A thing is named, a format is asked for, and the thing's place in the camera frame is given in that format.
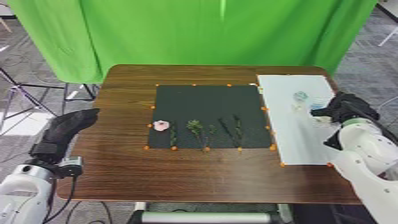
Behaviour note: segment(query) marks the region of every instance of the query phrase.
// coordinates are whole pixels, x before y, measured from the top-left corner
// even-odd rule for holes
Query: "orange dot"
[[[277,144],[271,144],[269,145],[269,151],[275,151],[277,150]]]

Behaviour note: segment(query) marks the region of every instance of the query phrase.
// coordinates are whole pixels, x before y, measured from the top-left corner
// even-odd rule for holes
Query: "white paper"
[[[333,97],[321,75],[259,75],[269,125],[275,132],[280,162],[285,165],[325,165],[337,151],[323,145],[337,126],[316,121],[310,108],[323,108]],[[294,93],[307,99],[296,101]]]

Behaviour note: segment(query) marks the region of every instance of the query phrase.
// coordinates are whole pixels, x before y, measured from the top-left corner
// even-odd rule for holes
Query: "wood grain tabletop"
[[[358,204],[348,181],[326,166],[280,167],[269,149],[143,150],[159,85],[246,85],[255,74],[326,75],[317,67],[117,65],[94,107],[95,125],[72,149],[85,161],[74,199],[145,202]],[[62,180],[56,193],[69,195]]]

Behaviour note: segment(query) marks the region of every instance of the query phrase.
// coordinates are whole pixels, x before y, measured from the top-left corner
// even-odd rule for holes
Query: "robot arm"
[[[376,222],[392,224],[398,220],[398,181],[383,179],[381,174],[398,163],[396,138],[376,123],[374,110],[351,94],[337,93],[328,107],[310,113],[341,123],[341,130],[325,142],[341,150],[332,164]]]
[[[51,121],[42,140],[30,150],[31,159],[15,167],[0,184],[0,224],[49,221],[47,201],[56,179],[81,175],[81,158],[63,159],[70,139],[95,122],[97,109],[72,112]]]

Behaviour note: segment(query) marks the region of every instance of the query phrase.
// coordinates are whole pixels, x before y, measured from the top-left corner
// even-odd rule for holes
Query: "pink object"
[[[166,130],[168,127],[170,127],[170,124],[168,124],[166,121],[158,120],[158,121],[152,122],[152,129],[156,131]]]

